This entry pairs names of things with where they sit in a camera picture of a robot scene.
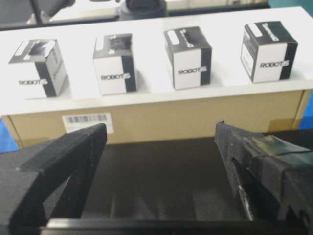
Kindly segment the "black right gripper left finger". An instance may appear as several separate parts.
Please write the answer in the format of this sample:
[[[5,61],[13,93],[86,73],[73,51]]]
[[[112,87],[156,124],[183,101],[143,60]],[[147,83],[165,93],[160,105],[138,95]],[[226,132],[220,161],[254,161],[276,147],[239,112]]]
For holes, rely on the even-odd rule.
[[[107,142],[104,124],[0,156],[0,224],[78,218]]]

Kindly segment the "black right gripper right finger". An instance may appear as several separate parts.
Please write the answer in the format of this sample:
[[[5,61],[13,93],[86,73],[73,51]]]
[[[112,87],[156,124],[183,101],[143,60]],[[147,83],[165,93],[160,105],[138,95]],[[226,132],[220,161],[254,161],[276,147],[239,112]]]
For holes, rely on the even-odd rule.
[[[215,143],[249,219],[313,220],[313,151],[221,121]]]

